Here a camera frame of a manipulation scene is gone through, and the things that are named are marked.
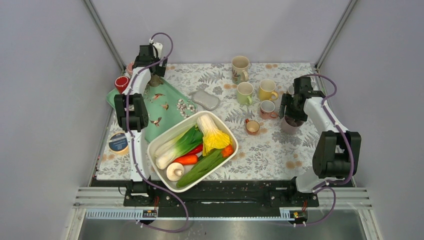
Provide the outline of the purple mug black handle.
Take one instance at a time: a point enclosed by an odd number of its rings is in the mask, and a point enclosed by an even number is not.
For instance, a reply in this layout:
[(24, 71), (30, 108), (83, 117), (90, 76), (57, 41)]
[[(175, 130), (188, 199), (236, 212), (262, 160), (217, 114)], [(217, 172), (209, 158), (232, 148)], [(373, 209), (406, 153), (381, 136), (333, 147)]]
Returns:
[(295, 120), (289, 116), (285, 116), (282, 119), (281, 129), (286, 134), (294, 135), (303, 124), (304, 121), (302, 120)]

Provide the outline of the terracotta pink mug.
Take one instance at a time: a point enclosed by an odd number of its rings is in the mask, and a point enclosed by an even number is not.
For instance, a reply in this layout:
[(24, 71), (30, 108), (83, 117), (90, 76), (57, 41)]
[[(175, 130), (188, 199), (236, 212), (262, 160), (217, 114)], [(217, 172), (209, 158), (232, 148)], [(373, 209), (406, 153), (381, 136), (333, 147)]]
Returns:
[(264, 100), (260, 103), (260, 117), (263, 120), (267, 119), (276, 119), (279, 114), (275, 112), (276, 106), (273, 101), (271, 100)]

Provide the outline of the pink tall cup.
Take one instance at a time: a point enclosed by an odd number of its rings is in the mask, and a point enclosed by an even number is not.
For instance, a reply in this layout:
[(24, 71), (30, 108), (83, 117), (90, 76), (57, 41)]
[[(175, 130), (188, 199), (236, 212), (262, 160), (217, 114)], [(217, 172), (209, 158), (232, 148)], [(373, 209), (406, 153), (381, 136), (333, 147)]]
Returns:
[(133, 67), (134, 67), (134, 62), (130, 62), (127, 66), (126, 66), (126, 72), (132, 76), (133, 75)]

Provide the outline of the yellow mug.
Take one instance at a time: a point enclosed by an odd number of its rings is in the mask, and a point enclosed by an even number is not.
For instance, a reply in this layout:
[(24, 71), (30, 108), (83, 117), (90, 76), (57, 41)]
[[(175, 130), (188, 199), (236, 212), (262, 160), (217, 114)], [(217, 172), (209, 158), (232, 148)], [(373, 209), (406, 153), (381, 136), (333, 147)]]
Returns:
[(264, 79), (259, 83), (257, 96), (260, 101), (276, 101), (279, 94), (276, 92), (276, 83), (271, 79)]

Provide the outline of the red mug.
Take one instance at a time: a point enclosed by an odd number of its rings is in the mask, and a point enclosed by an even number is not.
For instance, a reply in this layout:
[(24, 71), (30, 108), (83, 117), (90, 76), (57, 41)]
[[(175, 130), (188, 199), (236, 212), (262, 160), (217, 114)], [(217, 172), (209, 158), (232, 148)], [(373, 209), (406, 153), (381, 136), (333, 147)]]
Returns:
[(125, 75), (116, 78), (116, 80), (114, 81), (114, 86), (120, 94), (122, 94), (126, 90), (128, 85), (130, 84), (130, 80), (131, 79)]

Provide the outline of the small orange mug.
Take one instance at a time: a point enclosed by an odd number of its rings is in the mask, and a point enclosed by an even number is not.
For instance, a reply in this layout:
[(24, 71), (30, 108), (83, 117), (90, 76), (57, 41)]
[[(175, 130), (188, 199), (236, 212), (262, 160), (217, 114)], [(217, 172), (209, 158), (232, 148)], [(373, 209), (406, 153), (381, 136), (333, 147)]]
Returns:
[(255, 120), (245, 120), (245, 130), (249, 135), (257, 135), (260, 131), (260, 124)]

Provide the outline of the light green mug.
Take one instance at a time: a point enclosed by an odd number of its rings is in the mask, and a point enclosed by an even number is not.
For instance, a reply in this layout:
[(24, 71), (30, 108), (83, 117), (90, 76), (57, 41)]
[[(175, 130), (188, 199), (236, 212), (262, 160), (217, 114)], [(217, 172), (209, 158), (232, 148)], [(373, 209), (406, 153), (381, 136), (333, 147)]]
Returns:
[(253, 104), (254, 87), (249, 82), (241, 82), (237, 86), (236, 99), (241, 105), (251, 106)]

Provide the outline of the cream floral mug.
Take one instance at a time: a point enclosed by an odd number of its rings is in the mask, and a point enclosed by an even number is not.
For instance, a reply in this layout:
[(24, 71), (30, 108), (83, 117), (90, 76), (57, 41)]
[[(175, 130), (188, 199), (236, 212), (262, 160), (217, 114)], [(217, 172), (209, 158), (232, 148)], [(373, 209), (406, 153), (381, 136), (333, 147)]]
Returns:
[(235, 56), (232, 61), (232, 81), (238, 85), (249, 80), (248, 69), (250, 61), (245, 56)]

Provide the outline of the brown small cup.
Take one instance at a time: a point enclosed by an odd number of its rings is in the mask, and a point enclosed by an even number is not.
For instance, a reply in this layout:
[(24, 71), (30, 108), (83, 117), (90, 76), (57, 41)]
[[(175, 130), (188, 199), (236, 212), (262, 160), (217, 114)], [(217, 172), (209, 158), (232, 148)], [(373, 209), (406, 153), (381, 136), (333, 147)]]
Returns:
[(157, 75), (157, 74), (152, 74), (151, 78), (148, 82), (148, 85), (153, 87), (153, 88), (158, 87), (158, 86), (163, 85), (163, 84), (164, 84), (163, 78), (161, 76)]

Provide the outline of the peach floral mug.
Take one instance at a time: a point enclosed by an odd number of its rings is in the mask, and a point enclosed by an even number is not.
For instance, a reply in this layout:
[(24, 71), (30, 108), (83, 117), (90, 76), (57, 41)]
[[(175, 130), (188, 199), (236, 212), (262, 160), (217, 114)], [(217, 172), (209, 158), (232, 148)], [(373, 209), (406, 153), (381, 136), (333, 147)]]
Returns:
[(290, 95), (294, 95), (295, 94), (295, 88), (294, 88), (294, 86), (293, 85), (290, 85), (288, 88), (287, 88), (287, 94), (290, 94)]

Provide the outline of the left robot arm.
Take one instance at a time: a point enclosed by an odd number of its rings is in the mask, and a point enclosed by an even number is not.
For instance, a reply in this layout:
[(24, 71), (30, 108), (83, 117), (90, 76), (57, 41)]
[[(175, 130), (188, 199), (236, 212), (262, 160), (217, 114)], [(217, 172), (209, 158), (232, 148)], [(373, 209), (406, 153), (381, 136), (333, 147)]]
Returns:
[(128, 143), (131, 162), (130, 184), (127, 197), (135, 196), (144, 206), (155, 200), (153, 189), (161, 187), (151, 182), (148, 167), (147, 142), (145, 140), (149, 114), (143, 93), (151, 80), (151, 71), (166, 59), (161, 59), (160, 51), (153, 43), (139, 46), (139, 53), (132, 66), (132, 76), (122, 94), (114, 97), (116, 119), (124, 131)]

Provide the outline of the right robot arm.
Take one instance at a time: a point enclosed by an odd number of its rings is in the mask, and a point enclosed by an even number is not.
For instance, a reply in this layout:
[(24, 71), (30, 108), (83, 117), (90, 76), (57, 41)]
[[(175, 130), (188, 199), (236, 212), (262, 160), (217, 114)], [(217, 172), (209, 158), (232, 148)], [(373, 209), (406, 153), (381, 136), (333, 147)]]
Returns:
[(327, 103), (330, 96), (313, 88), (313, 76), (306, 74), (293, 80), (293, 93), (282, 95), (278, 115), (290, 127), (311, 120), (319, 133), (312, 168), (295, 177), (295, 187), (286, 193), (287, 201), (293, 206), (301, 205), (307, 199), (306, 193), (347, 184), (359, 162), (361, 135), (340, 123)]

